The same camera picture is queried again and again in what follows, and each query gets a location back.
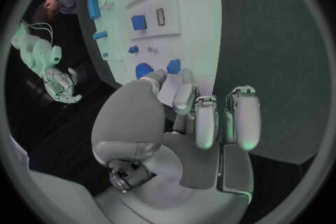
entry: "blue switch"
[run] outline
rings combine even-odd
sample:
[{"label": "blue switch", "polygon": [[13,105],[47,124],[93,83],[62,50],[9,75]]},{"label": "blue switch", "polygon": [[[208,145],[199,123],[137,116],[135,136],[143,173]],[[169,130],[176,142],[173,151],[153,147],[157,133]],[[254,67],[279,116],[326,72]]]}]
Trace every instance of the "blue switch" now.
[{"label": "blue switch", "polygon": [[100,17],[100,9],[98,5],[98,0],[88,0],[87,9],[90,19],[95,20]]},{"label": "blue switch", "polygon": [[147,28],[146,19],[144,15],[136,15],[131,18],[133,28],[135,31],[143,30]]},{"label": "blue switch", "polygon": [[136,76],[137,76],[137,79],[153,72],[154,69],[149,66],[147,63],[140,63],[137,65],[136,67]]},{"label": "blue switch", "polygon": [[139,47],[138,46],[132,46],[129,48],[128,52],[133,54],[135,52],[138,52],[139,51]]},{"label": "blue switch", "polygon": [[100,38],[105,38],[107,37],[108,35],[108,32],[104,31],[104,32],[97,32],[93,35],[93,39],[94,40],[97,40],[97,39],[100,39]]},{"label": "blue switch", "polygon": [[180,60],[171,60],[167,66],[167,73],[168,74],[178,74],[181,70]]}]

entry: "wire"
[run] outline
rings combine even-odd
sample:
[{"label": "wire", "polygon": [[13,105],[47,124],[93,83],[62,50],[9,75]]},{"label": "wire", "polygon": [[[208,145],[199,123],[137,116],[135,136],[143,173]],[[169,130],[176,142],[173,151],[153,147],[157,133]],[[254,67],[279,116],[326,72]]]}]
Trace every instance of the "wire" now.
[{"label": "wire", "polygon": [[[50,29],[47,28],[42,28],[42,27],[33,27],[34,25],[48,25],[50,27]],[[50,34],[51,37],[51,45],[53,45],[53,28],[51,27],[50,24],[46,23],[46,22],[38,22],[36,24],[28,24],[28,27],[33,28],[33,29],[37,29],[37,30],[46,30],[48,31],[48,33]]]}]

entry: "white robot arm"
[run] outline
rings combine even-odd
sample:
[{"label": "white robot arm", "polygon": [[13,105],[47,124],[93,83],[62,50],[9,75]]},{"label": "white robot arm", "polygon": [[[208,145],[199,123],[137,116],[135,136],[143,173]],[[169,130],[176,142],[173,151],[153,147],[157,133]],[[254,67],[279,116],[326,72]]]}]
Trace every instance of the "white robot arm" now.
[{"label": "white robot arm", "polygon": [[44,81],[47,93],[55,100],[67,104],[78,102],[82,96],[74,94],[76,74],[69,69],[70,75],[57,68],[62,57],[59,46],[30,34],[29,25],[21,22],[12,38],[12,45],[20,51],[22,61]]}]

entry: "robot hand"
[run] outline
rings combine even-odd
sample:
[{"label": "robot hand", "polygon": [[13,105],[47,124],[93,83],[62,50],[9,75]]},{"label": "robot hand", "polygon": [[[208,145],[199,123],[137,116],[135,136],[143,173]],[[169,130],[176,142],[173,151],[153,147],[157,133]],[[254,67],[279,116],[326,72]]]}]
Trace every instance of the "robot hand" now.
[{"label": "robot hand", "polygon": [[50,67],[43,72],[42,78],[47,93],[55,101],[73,104],[82,99],[82,96],[73,96],[74,86],[76,84],[76,73],[70,68],[68,72],[70,75],[61,72],[55,67]]}]

